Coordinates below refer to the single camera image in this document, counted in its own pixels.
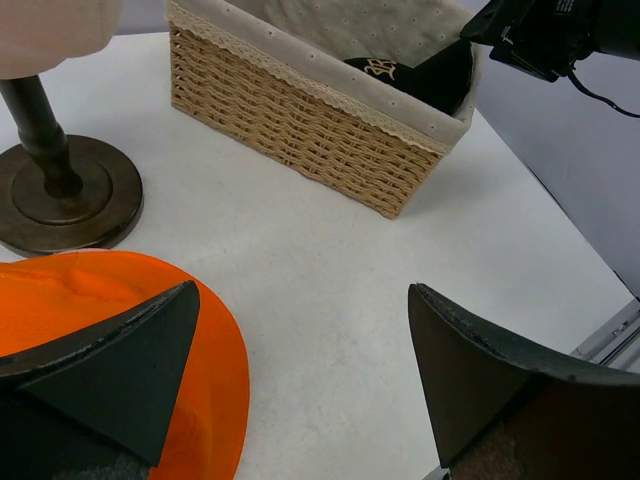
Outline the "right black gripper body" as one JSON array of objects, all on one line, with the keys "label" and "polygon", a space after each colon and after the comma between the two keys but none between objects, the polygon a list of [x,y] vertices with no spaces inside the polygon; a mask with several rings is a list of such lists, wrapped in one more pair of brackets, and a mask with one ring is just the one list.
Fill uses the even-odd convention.
[{"label": "right black gripper body", "polygon": [[593,1],[493,0],[460,32],[491,48],[490,58],[555,82],[595,51]]}]

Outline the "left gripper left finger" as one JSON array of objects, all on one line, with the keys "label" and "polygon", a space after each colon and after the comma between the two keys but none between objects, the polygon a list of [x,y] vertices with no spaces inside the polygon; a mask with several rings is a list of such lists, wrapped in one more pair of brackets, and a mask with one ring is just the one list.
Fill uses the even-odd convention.
[{"label": "left gripper left finger", "polygon": [[182,282],[1,359],[4,479],[147,479],[168,435],[200,308]]}]

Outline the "black embroidered cap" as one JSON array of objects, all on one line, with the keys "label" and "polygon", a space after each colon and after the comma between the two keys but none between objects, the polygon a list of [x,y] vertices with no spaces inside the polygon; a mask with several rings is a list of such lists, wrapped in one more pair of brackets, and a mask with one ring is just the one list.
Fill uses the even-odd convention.
[{"label": "black embroidered cap", "polygon": [[457,40],[415,67],[385,59],[352,58],[346,64],[453,116],[471,90],[471,43]]}]

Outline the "orange bucket hat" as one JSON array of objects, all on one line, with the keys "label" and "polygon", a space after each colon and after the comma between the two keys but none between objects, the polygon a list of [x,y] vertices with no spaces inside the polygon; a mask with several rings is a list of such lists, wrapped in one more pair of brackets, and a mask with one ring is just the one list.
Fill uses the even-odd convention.
[{"label": "orange bucket hat", "polygon": [[[128,310],[192,275],[134,252],[76,251],[2,263],[1,353],[46,343]],[[158,466],[146,479],[232,479],[242,456],[250,375],[241,331],[197,285],[200,309]]]}]

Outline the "wicker basket with liner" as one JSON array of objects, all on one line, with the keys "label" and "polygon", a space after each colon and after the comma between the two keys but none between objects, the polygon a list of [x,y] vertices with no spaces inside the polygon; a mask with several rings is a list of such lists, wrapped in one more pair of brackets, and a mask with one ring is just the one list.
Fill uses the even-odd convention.
[{"label": "wicker basket with liner", "polygon": [[471,125],[345,63],[415,67],[456,42],[455,1],[169,1],[171,102],[183,113],[377,211],[400,214]]}]

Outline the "cream mannequin head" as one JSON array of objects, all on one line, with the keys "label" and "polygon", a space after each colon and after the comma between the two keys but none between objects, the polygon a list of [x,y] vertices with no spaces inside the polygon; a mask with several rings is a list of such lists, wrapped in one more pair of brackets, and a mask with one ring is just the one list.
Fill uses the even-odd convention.
[{"label": "cream mannequin head", "polygon": [[122,6],[121,1],[3,1],[1,78],[38,75],[104,49],[117,31]]}]

